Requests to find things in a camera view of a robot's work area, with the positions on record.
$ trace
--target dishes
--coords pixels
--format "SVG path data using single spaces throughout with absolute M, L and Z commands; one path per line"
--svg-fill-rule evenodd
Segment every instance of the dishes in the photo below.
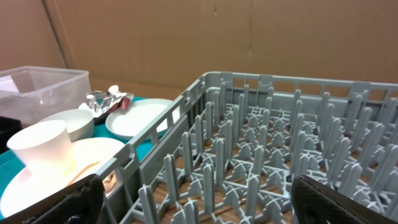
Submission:
M 168 105 L 171 100 L 148 99 L 132 103 L 128 109 L 117 109 L 106 118 L 106 128 L 119 138 L 130 140 L 153 121 Z M 173 121 L 180 117 L 180 112 L 173 112 Z M 159 135 L 167 130 L 167 120 L 157 127 Z
M 80 139 L 91 138 L 94 135 L 94 119 L 93 114 L 88 110 L 72 109 L 61 111 L 41 120 L 62 120 L 67 123 L 67 131 L 70 140 L 77 141 Z
M 33 175 L 29 169 L 23 169 L 13 178 L 3 193 L 0 201 L 1 213 L 4 217 L 9 217 L 66 187 L 69 180 L 76 182 L 95 173 L 123 146 L 122 142 L 111 138 L 90 138 L 73 142 L 72 152 L 76 168 L 61 181 L 54 181 L 42 175 Z M 76 171 L 87 165 L 87 169 Z
M 44 121 L 29 126 L 13 135 L 7 147 L 35 175 L 61 177 L 75 166 L 64 121 Z

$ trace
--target crumpled foil wrapper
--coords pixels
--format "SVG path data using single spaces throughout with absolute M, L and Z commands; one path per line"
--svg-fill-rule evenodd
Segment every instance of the crumpled foil wrapper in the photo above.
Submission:
M 111 86 L 108 91 L 92 91 L 86 94 L 86 103 L 79 106 L 81 110 L 89 110 L 93 113 L 95 120 L 101 120 L 114 110 L 126 109 L 131 103 L 134 95 L 119 91 L 117 85 Z

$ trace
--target white paper cup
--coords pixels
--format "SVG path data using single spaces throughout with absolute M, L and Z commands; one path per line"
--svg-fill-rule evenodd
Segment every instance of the white paper cup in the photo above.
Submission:
M 7 142 L 34 175 L 62 177 L 75 166 L 67 124 L 60 120 L 37 123 Z

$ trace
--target paper cup rim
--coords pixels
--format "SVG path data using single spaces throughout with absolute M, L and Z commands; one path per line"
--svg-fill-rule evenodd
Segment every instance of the paper cup rim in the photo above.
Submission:
M 32 144 L 26 143 L 30 139 L 27 138 L 29 133 L 36 133 L 37 131 L 47 130 L 46 134 L 41 135 Z M 39 146 L 51 141 L 63 132 L 67 133 L 67 123 L 62 120 L 43 121 L 25 129 L 20 130 L 13 135 L 7 142 L 7 147 L 11 150 L 22 150 Z

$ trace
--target dish rack wall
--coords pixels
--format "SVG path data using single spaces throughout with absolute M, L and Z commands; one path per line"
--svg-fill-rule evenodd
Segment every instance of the dish rack wall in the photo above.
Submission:
M 274 89 L 281 82 L 295 90 Z M 305 94 L 304 85 L 319 94 Z M 333 96 L 329 86 L 348 95 Z M 301 174 L 398 221 L 396 91 L 387 83 L 205 73 L 97 172 L 118 178 L 98 223 L 297 223 L 289 192 Z M 148 136 L 153 148 L 139 162 L 135 149 Z

